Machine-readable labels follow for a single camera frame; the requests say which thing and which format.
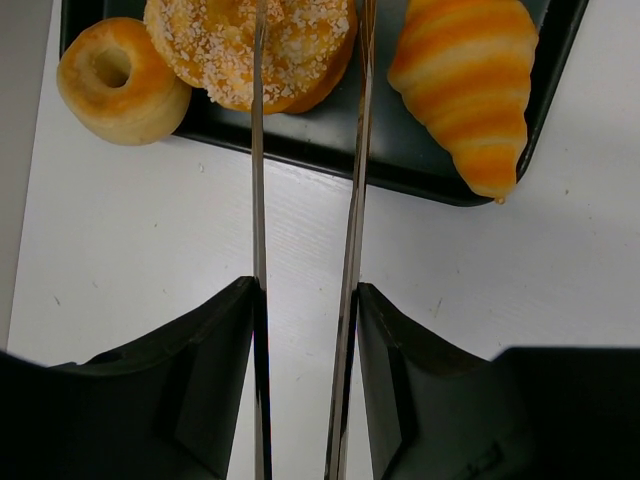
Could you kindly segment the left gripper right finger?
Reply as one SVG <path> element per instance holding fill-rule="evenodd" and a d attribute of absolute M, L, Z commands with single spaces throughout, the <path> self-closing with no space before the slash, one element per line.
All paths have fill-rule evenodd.
<path fill-rule="evenodd" d="M 378 479 L 635 479 L 639 352 L 514 347 L 484 360 L 358 288 Z"/>

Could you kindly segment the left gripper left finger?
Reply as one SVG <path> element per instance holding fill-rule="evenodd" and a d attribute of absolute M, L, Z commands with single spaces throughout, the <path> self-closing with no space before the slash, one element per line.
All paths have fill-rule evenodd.
<path fill-rule="evenodd" d="M 5 479 L 223 479 L 251 344 L 255 285 L 83 364 L 1 357 Z"/>

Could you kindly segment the metal tongs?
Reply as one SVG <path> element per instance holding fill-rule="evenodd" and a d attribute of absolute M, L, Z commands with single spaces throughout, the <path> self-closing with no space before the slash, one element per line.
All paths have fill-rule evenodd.
<path fill-rule="evenodd" d="M 253 299 L 254 478 L 257 480 L 267 480 L 273 477 L 264 196 L 264 89 L 261 72 L 266 20 L 267 3 L 258 1 L 255 16 L 253 101 L 251 106 L 253 275 L 256 283 L 256 293 Z M 324 470 L 324 477 L 332 480 L 343 479 L 346 472 L 349 401 L 358 312 L 357 285 L 360 276 L 366 178 L 372 126 L 375 21 L 376 3 L 374 1 L 364 2 L 361 9 L 359 30 L 361 92 L 356 155 L 343 264 Z"/>

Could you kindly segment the sugared round bread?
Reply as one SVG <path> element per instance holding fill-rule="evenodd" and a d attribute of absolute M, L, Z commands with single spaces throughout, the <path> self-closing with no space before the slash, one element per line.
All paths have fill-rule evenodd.
<path fill-rule="evenodd" d="M 253 99 L 254 1 L 149 1 L 143 22 L 176 75 L 224 108 Z M 357 33 L 352 1 L 269 1 L 262 57 L 265 114 L 300 114 L 340 82 Z"/>

